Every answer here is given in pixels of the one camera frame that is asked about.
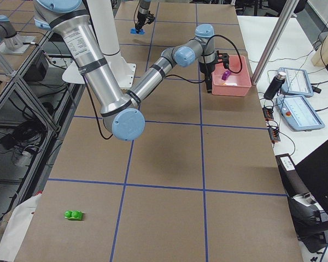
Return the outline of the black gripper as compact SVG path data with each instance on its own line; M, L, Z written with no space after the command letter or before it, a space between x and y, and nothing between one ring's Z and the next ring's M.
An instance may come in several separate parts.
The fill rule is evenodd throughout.
M215 71L214 59L198 59L200 73L204 74L207 93L212 93L212 73Z
M151 12L147 12L146 14L142 14L140 12L137 13L137 23L135 27L143 27L146 24L151 24L155 20L154 14Z

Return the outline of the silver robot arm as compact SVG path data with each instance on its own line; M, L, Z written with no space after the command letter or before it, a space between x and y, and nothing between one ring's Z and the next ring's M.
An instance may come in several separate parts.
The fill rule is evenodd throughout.
M135 65L120 53L110 1L34 1L35 22L59 34L67 45L79 74L92 88L101 105L105 128L116 138L131 141L145 127L138 110L141 102L175 67L194 61L213 62L214 28L196 27L187 43L167 48L160 58L133 83Z
M135 23L136 30L142 29L146 24L151 24L155 20L154 14L149 10L151 0L140 0L137 10L137 22Z

